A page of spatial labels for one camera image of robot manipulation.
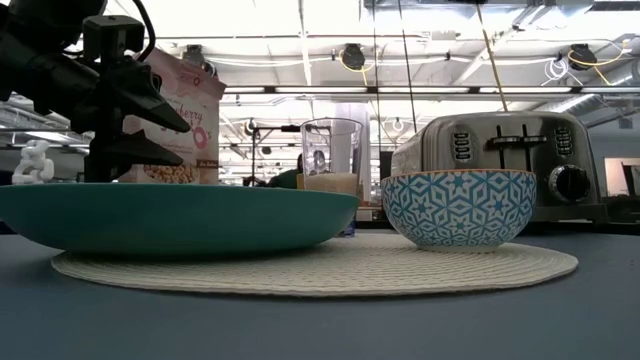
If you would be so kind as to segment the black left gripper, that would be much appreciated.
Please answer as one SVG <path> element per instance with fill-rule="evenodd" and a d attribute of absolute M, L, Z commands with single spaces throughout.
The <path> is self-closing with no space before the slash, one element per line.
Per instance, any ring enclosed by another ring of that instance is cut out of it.
<path fill-rule="evenodd" d="M 139 116 L 186 133 L 190 125 L 154 87 L 148 64 L 125 57 L 96 72 L 64 55 L 43 55 L 29 63 L 38 106 L 70 120 L 71 130 L 94 133 L 84 158 L 87 182 L 110 182 L 134 164 L 179 166 L 183 159 L 149 140 L 143 130 L 123 132 L 124 118 Z"/>

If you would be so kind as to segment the pink strawberry cereal box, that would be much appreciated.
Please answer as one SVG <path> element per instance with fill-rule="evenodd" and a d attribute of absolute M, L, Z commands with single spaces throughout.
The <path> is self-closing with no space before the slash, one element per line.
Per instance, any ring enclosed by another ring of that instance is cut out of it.
<path fill-rule="evenodd" d="M 134 165 L 122 182 L 210 184 L 219 183 L 219 101 L 226 85 L 209 71 L 159 49 L 146 62 L 162 79 L 160 94 L 190 125 L 179 133 L 136 116 L 124 120 L 123 130 L 145 132 L 146 138 L 183 159 L 179 166 Z"/>

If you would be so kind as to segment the white chunky link object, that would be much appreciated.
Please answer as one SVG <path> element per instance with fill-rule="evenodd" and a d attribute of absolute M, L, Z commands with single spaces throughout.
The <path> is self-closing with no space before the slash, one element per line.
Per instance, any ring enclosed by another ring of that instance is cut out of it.
<path fill-rule="evenodd" d="M 12 184 L 43 184 L 53 179 L 54 161 L 46 156 L 50 143 L 46 140 L 29 140 L 21 149 L 21 159 L 12 175 Z"/>

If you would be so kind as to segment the green round plate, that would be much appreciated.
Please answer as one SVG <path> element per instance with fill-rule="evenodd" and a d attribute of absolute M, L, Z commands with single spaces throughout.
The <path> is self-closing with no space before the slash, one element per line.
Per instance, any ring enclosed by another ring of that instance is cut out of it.
<path fill-rule="evenodd" d="M 74 253 L 228 256 L 301 249 L 342 231 L 354 195 L 282 188 L 143 183 L 0 186 L 0 220 Z"/>

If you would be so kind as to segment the black tripod stand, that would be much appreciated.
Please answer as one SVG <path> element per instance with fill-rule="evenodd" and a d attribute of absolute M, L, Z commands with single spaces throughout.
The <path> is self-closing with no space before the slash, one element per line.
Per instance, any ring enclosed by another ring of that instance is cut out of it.
<path fill-rule="evenodd" d="M 258 146 L 257 134 L 262 130 L 267 132 L 261 139 L 265 140 L 273 131 L 279 131 L 283 133 L 299 133 L 301 131 L 300 125 L 281 125 L 281 126 L 259 126 L 253 118 L 248 122 L 247 128 L 251 131 L 251 176 L 249 177 L 249 186 L 256 184 L 255 170 L 256 170 L 256 149 Z"/>

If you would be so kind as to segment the person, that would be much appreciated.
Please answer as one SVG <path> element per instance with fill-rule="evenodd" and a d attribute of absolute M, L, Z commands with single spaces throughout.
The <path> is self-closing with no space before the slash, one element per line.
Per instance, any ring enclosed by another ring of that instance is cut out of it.
<path fill-rule="evenodd" d="M 285 172 L 282 172 L 272 177 L 268 182 L 268 186 L 271 188 L 296 189 L 297 176 L 302 172 L 303 172 L 302 155 L 299 154 L 297 158 L 296 167 L 294 169 L 287 170 Z"/>

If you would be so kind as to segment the long ceiling light strip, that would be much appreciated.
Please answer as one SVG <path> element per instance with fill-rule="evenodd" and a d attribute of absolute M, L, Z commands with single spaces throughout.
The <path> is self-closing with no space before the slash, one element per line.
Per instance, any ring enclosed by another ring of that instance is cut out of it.
<path fill-rule="evenodd" d="M 564 94 L 579 93 L 581 87 L 503 87 L 512 94 Z M 489 86 L 235 86 L 227 87 L 225 94 L 497 94 L 498 87 Z"/>

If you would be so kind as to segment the clear drinking glass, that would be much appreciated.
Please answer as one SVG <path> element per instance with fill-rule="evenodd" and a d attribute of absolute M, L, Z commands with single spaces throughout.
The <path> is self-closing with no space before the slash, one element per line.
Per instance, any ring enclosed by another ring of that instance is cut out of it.
<path fill-rule="evenodd" d="M 363 124 L 347 118 L 319 118 L 301 125 L 305 190 L 359 197 Z"/>

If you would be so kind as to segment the white round woven placemat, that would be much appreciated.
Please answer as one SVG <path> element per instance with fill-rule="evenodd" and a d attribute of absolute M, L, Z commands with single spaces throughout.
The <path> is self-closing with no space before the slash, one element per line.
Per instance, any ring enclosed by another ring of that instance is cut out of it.
<path fill-rule="evenodd" d="M 61 253 L 57 272 L 124 288 L 291 297 L 402 296 L 532 286 L 568 275 L 576 257 L 507 243 L 489 253 L 417 249 L 399 235 L 333 239 L 275 256 L 130 261 Z"/>

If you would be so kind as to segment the blue patterned bowl orange inside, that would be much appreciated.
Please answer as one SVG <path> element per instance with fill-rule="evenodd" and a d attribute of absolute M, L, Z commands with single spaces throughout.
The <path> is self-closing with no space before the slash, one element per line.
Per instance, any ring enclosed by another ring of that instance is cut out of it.
<path fill-rule="evenodd" d="M 537 180 L 522 170 L 436 170 L 387 177 L 381 192 L 389 222 L 418 248 L 486 253 L 529 223 Z"/>

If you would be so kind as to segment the silver four-slot toaster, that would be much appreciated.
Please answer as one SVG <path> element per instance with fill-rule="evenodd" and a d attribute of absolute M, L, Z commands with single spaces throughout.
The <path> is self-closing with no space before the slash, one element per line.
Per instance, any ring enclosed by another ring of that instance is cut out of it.
<path fill-rule="evenodd" d="M 390 173 L 511 169 L 536 175 L 535 222 L 602 222 L 586 126 L 572 115 L 516 111 L 438 117 L 397 148 Z"/>

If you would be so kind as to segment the black vented equipment box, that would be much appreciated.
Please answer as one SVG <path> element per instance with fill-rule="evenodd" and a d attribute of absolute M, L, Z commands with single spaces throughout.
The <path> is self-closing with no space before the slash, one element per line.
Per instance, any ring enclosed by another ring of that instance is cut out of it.
<path fill-rule="evenodd" d="M 604 197 L 608 219 L 612 223 L 640 223 L 640 196 Z"/>

